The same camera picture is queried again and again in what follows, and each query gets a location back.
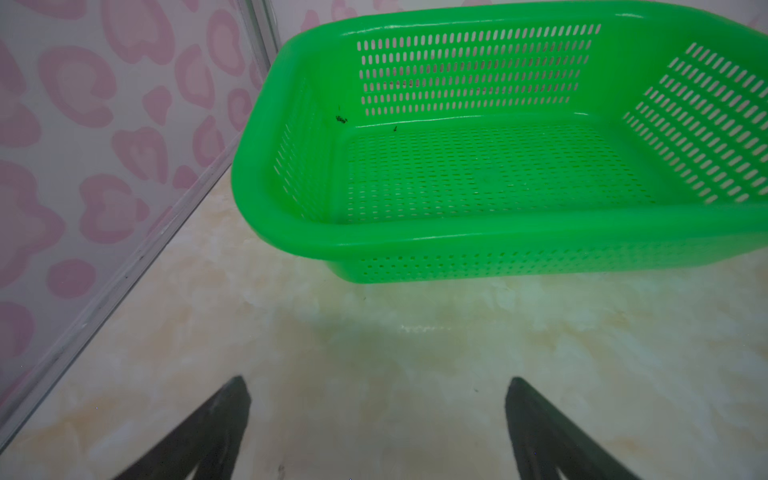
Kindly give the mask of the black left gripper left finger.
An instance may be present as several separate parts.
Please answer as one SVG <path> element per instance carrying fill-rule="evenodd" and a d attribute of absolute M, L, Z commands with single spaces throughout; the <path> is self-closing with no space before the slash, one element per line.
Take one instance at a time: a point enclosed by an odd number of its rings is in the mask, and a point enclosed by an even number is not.
<path fill-rule="evenodd" d="M 222 385 L 174 430 L 127 467 L 119 479 L 229 479 L 247 427 L 245 380 Z"/>

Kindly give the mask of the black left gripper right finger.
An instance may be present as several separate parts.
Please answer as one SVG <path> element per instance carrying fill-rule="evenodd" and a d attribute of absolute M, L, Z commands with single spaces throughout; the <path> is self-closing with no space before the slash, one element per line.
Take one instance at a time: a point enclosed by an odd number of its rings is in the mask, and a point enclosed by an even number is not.
<path fill-rule="evenodd" d="M 637 477 L 521 377 L 510 382 L 505 415 L 522 479 Z"/>

